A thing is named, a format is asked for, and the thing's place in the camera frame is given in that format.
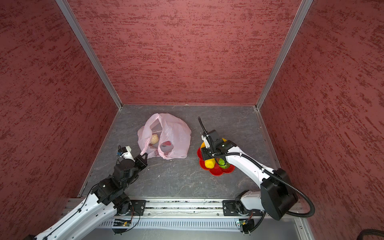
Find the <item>green fake fruit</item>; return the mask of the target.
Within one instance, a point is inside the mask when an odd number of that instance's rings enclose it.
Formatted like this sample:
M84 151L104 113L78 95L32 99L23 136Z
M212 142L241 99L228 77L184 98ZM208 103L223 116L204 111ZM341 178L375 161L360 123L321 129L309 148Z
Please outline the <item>green fake fruit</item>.
M223 160L221 158L218 159L218 165L222 169L228 169L231 166L231 164L229 164L226 160Z

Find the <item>yellow fake lemon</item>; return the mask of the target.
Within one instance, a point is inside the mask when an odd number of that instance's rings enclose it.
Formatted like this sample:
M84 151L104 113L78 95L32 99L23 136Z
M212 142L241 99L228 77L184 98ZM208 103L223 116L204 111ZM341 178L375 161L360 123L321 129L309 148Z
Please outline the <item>yellow fake lemon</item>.
M215 159L208 159L204 161L205 167L207 169L213 169L216 165L216 160Z

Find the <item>red flower-shaped plastic bowl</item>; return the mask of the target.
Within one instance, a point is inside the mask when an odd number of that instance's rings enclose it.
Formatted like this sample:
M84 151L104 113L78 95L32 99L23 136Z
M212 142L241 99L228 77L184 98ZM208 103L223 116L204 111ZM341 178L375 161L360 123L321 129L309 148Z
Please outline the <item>red flower-shaped plastic bowl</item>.
M199 157L199 164L203 170L209 171L213 176L221 176L222 174L230 174L235 170L235 166L233 166L233 165L231 165L228 169L220 168L218 165L218 161L216 159L215 159L216 160L215 167L213 169L207 169L205 167L205 164L204 164L204 161L206 159L203 158L203 152L202 152L203 149L205 149L205 148L199 148L197 150L197 156Z

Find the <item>beige fake potato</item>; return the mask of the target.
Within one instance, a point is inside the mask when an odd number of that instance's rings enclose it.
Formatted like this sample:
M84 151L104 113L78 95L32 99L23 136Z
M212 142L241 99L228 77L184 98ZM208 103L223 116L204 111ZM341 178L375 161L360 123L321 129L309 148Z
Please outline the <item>beige fake potato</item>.
M150 139L150 145L155 145L159 142L159 136L157 134L152 134Z

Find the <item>pink plastic bag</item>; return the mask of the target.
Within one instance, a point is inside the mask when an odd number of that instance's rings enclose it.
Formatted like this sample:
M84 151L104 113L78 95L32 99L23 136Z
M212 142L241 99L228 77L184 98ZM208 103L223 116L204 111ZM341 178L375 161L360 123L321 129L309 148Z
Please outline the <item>pink plastic bag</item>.
M159 136L159 142L155 145L150 145L152 134ZM147 153L149 158L185 159L191 134L191 129L183 120L171 114L153 114L138 130L138 144L141 154Z

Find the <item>yellow fake banana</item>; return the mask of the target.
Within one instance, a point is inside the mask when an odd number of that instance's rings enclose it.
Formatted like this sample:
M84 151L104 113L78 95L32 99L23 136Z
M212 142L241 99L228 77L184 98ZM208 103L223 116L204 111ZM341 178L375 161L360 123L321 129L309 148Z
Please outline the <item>yellow fake banana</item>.
M201 146L200 146L200 148L205 148L206 147L206 144L205 144L205 142L203 142L202 144L201 144Z

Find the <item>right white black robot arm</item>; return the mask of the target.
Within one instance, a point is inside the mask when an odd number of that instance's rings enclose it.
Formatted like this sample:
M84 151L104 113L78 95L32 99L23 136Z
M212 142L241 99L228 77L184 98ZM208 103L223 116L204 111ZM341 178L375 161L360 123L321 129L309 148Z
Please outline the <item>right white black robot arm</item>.
M258 192L247 190L238 196L236 202L239 213L244 215L251 210L261 210L278 221L297 203L295 191L274 178L288 180L285 171L259 163L232 141L220 138L215 130L203 133L201 138L205 144L201 148L204 160L224 160L241 170L260 189Z

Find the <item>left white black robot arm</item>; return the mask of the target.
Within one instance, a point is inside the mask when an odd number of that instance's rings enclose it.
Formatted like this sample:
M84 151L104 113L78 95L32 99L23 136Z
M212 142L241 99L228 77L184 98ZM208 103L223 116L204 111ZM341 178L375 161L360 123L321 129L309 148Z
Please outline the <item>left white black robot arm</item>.
M92 187L82 202L45 231L28 235L26 240L81 240L100 223L115 215L128 215L132 220L135 208L125 193L139 173L148 166L148 154L123 157L114 173Z

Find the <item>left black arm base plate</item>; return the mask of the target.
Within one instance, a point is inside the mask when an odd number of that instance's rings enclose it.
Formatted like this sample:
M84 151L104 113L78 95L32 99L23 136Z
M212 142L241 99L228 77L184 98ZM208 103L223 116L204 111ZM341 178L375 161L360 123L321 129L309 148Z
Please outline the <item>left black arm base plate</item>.
M146 209L146 200L131 200L129 211L127 212L128 215L135 214L143 216L144 211Z

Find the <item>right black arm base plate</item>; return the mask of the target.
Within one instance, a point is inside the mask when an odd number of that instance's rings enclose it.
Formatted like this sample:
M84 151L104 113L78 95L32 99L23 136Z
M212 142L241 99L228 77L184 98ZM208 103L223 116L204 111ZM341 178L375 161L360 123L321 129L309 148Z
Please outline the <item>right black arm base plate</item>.
M261 217L263 212L260 210L247 210L240 201L223 200L223 214L226 217Z

